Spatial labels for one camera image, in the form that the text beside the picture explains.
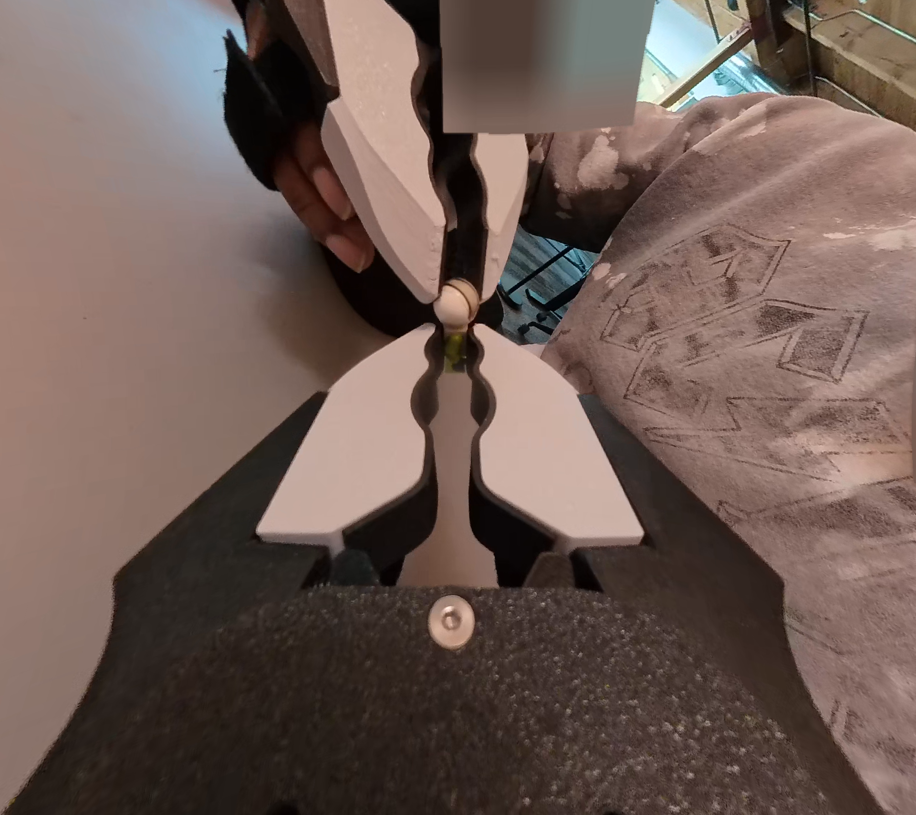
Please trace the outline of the person's right hand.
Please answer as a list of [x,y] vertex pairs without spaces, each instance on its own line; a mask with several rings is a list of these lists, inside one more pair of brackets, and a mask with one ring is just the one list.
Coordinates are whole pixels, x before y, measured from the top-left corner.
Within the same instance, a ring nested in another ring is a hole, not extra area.
[[224,46],[223,120],[249,172],[342,264],[365,271],[375,248],[327,156],[304,65],[260,17],[246,22],[246,50],[230,31]]

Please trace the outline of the lime green lego minifigure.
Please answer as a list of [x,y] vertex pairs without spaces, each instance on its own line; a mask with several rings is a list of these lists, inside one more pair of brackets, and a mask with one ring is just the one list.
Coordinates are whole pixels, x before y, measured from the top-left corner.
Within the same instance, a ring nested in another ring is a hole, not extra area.
[[441,326],[445,373],[464,372],[468,335],[480,303],[475,286],[464,278],[452,278],[442,286],[433,311]]

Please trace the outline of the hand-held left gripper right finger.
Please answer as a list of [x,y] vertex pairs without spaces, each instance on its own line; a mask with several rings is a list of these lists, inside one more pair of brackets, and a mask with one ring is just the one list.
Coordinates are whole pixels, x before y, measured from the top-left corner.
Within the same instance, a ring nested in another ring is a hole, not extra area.
[[482,496],[559,552],[638,545],[643,526],[573,386],[490,328],[474,340]]

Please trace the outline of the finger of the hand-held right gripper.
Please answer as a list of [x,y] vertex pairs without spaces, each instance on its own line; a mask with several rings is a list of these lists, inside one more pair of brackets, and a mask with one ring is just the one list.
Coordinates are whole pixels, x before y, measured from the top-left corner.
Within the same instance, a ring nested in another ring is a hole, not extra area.
[[521,134],[459,134],[459,296],[491,297],[520,220],[528,180]]
[[372,244],[422,304],[439,297],[454,206],[432,174],[416,97],[431,51],[386,0],[324,0],[339,95],[323,146]]

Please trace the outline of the person's grey sweatshirt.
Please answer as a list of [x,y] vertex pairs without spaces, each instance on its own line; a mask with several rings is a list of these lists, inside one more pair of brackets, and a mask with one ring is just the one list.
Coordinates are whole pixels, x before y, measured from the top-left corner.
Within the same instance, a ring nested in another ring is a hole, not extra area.
[[914,131],[722,99],[544,360],[779,573],[833,738],[884,812],[914,813]]

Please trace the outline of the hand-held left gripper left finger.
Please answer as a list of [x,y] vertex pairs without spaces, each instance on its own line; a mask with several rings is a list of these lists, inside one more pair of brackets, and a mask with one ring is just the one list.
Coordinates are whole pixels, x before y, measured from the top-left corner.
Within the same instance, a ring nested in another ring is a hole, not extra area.
[[262,541],[407,554],[429,536],[437,345],[438,328],[422,325],[333,384],[258,523]]

